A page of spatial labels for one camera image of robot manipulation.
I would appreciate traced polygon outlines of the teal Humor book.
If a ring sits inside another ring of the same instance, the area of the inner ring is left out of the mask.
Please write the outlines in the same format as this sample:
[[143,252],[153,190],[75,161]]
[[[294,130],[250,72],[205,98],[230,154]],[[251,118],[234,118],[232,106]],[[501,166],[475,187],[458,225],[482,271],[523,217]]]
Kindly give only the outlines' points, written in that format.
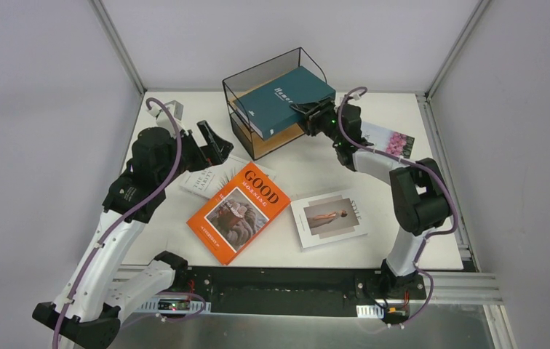
[[234,99],[233,106],[262,140],[268,140],[301,120],[289,104],[334,96],[329,84],[300,66]]

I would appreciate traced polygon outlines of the orange Good Morning book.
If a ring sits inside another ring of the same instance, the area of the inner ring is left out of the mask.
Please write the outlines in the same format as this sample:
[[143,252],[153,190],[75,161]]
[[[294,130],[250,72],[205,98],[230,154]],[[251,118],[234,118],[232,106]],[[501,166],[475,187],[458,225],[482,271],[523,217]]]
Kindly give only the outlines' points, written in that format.
[[271,177],[250,162],[186,224],[221,265],[229,265],[290,203]]

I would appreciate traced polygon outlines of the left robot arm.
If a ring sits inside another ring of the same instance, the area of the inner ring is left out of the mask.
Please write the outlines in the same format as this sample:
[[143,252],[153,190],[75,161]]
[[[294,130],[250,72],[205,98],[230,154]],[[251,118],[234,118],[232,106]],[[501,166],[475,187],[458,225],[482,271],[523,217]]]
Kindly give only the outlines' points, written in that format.
[[36,305],[32,317],[53,331],[53,348],[108,348],[121,325],[160,291],[180,294],[188,285],[185,259],[168,251],[119,286],[113,278],[136,238],[166,199],[166,187],[185,172],[223,164],[234,146],[206,121],[198,145],[190,130],[149,127],[131,146],[125,170],[111,184],[87,251],[64,290]]

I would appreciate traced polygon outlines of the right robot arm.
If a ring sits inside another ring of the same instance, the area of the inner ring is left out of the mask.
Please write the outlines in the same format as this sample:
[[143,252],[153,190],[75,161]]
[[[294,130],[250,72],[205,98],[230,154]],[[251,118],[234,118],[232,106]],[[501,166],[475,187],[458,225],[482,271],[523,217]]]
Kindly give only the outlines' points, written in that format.
[[442,234],[440,227],[454,214],[453,199],[431,158],[412,162],[374,148],[363,136],[361,109],[331,97],[293,103],[305,135],[323,134],[342,166],[389,185],[399,231],[393,248],[380,267],[379,286],[390,298],[406,292],[418,275],[418,261],[427,240]]

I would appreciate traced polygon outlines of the white Singularity book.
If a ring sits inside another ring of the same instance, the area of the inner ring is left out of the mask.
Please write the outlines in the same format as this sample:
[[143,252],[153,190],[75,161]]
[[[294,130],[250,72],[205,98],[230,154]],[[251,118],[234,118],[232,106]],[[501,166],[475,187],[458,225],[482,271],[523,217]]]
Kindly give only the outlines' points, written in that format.
[[211,199],[219,194],[222,189],[230,191],[238,185],[240,180],[235,180],[241,174],[250,161],[230,155],[221,165],[209,167],[198,172],[186,172],[177,180],[179,186],[197,196]]

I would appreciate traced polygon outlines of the pink floral Designer Fate book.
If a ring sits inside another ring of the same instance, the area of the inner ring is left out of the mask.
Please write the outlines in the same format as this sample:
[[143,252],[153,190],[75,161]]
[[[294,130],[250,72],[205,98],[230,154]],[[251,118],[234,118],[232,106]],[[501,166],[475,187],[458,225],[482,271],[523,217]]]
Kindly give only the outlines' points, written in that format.
[[367,121],[361,123],[362,136],[372,146],[394,156],[409,159],[415,138]]

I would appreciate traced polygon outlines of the white Style magazine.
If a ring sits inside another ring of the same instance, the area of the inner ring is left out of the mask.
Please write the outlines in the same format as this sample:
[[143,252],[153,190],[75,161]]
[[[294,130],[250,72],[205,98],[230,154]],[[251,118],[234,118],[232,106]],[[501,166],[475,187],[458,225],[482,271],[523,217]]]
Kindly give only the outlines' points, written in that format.
[[366,236],[370,222],[356,190],[337,190],[294,200],[290,204],[301,248]]

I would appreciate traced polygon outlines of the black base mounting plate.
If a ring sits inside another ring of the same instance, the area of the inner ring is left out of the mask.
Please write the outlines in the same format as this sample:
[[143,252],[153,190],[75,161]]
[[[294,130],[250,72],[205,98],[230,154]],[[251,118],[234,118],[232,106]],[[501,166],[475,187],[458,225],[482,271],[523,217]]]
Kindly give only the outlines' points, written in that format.
[[190,266],[170,289],[202,296],[213,313],[269,316],[355,317],[361,305],[426,298],[422,276],[387,290],[372,268]]

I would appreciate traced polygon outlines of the aluminium frame rail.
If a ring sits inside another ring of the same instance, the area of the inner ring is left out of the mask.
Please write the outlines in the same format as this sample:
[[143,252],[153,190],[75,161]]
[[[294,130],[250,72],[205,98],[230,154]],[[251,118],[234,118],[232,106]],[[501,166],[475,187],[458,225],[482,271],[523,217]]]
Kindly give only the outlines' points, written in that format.
[[[355,318],[383,318],[388,311],[399,314],[428,305],[500,305],[502,299],[498,291],[495,277],[486,273],[460,273],[431,271],[422,276],[426,286],[426,298],[423,302],[410,302],[404,299],[396,305],[390,305],[386,300],[377,301],[374,305],[357,307]],[[136,309],[136,313],[160,313],[166,315],[185,315],[200,312],[213,313],[211,305],[194,292],[175,292],[169,288],[168,294],[155,294]]]

